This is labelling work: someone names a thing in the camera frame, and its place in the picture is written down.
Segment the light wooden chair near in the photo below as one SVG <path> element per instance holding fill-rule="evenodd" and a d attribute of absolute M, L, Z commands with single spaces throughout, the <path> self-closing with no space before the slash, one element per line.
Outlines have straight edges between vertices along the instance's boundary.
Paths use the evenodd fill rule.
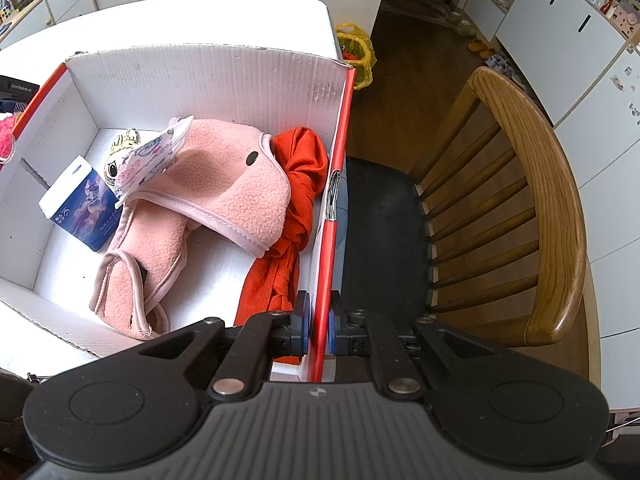
<path fill-rule="evenodd" d="M 398 330 L 442 318 L 511 348 L 560 341 L 582 301 L 586 228 L 548 119 L 474 70 L 411 169 L 351 157 L 341 296 Z"/>

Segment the cartoon face plush keychain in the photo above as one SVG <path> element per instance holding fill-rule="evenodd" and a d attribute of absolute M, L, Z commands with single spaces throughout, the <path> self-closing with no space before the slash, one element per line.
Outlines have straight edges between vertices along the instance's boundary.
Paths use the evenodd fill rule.
<path fill-rule="evenodd" d="M 115 188 L 120 167 L 139 145 L 140 133 L 136 128 L 129 128 L 114 136 L 103 167 L 104 181 L 111 190 Z"/>

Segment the blue card pack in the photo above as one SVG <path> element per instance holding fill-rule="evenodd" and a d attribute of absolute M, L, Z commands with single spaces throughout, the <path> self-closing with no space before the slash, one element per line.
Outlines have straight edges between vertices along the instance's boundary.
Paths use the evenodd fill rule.
<path fill-rule="evenodd" d="M 98 252 L 115 233 L 122 212 L 102 177 L 78 155 L 40 198 L 44 216 Z"/>

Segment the yellow plastic bag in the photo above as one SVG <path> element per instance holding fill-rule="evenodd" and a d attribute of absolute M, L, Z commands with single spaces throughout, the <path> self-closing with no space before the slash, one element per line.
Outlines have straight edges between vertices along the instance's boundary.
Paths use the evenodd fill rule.
<path fill-rule="evenodd" d="M 335 32 L 343 60 L 356 70 L 354 89 L 359 91 L 369 87 L 373 82 L 373 67 L 376 64 L 371 38 L 352 23 L 338 25 Z"/>

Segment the red white cardboard box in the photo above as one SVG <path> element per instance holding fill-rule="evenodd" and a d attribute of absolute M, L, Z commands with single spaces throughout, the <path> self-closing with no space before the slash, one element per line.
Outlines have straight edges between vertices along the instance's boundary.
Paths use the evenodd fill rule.
<path fill-rule="evenodd" d="M 235 322 L 294 206 L 291 130 L 321 162 L 293 288 L 329 290 L 353 79 L 333 58 L 214 44 L 66 58 L 1 171 L 2 367 L 53 376 Z"/>

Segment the white wall cabinet unit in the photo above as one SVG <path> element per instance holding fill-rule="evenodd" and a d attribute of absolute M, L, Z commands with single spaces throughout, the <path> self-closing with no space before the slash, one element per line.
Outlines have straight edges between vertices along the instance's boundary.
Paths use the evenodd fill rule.
<path fill-rule="evenodd" d="M 639 35 L 589 0 L 461 0 L 530 85 L 572 166 L 586 219 L 601 388 L 639 407 Z"/>

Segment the pink fleece bib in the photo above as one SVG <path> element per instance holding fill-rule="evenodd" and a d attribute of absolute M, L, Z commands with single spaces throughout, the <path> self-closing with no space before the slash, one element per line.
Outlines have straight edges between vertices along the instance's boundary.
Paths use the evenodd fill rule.
<path fill-rule="evenodd" d="M 137 340 L 167 333 L 162 301 L 186 267 L 191 232 L 209 229 L 259 258 L 280 238 L 290 197 L 270 134 L 194 119 L 174 162 L 124 203 L 91 311 Z"/>

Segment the white sideboard cabinet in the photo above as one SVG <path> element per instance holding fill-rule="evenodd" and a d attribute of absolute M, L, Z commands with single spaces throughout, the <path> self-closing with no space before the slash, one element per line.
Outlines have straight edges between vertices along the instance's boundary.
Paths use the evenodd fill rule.
<path fill-rule="evenodd" d="M 1 47 L 97 10 L 96 0 L 34 0 L 24 9 L 12 11 L 1 24 Z"/>

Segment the pink cartoon sticker packet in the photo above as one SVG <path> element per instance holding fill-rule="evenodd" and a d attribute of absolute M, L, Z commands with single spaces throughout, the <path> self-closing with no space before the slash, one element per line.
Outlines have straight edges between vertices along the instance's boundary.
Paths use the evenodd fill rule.
<path fill-rule="evenodd" d="M 140 133 L 140 145 L 120 167 L 113 193 L 119 209 L 128 197 L 167 169 L 188 140 L 193 116 L 174 117 L 160 131 Z"/>

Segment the red knotted cloth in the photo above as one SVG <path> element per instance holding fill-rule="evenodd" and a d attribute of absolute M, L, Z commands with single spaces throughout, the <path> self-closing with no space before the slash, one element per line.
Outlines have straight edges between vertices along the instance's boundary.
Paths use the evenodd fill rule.
<path fill-rule="evenodd" d="M 291 197 L 280 238 L 254 261 L 245 279 L 234 324 L 252 315 L 294 310 L 299 256 L 314 223 L 314 200 L 326 185 L 329 159 L 317 133 L 299 127 L 275 136 L 271 151 L 290 182 Z"/>

